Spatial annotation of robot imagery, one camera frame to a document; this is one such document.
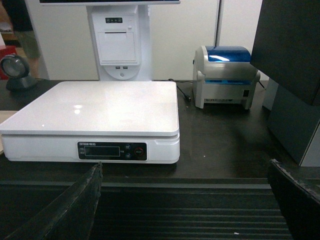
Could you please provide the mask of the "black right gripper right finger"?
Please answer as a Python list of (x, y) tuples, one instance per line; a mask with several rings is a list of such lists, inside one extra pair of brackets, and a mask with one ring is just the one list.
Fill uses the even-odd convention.
[(320, 238), (320, 188), (271, 159), (267, 180), (294, 240)]

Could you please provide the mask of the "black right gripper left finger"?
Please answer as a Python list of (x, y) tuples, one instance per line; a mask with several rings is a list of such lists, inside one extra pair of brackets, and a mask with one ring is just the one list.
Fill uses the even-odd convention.
[(88, 240), (101, 196), (103, 165), (95, 164), (6, 240)]

